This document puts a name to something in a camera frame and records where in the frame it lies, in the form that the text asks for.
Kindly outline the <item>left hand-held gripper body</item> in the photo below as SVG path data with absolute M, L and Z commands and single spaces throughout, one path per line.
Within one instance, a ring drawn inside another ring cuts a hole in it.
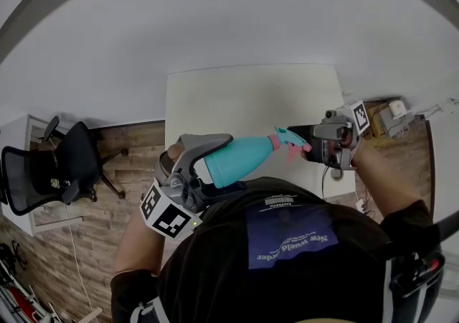
M 202 183 L 194 169 L 203 153 L 188 150 L 173 164 L 170 174 L 161 165 L 164 152 L 155 163 L 153 184 L 141 201 L 140 211 L 146 226 L 171 239 L 193 231 L 202 223 L 205 210 Z

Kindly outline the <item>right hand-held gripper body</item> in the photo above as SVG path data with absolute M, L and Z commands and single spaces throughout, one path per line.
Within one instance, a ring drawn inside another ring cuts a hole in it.
M 368 128 L 369 117 L 362 100 L 327 110 L 322 122 L 312 128 L 312 138 L 318 140 L 317 162 L 341 171 L 354 170 L 353 153 Z

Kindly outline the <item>person's left hand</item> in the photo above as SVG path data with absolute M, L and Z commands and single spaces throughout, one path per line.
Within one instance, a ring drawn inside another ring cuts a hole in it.
M 177 142 L 167 149 L 167 155 L 172 160 L 172 162 L 175 163 L 177 162 L 178 158 L 181 156 L 183 151 L 183 144 L 181 142 Z

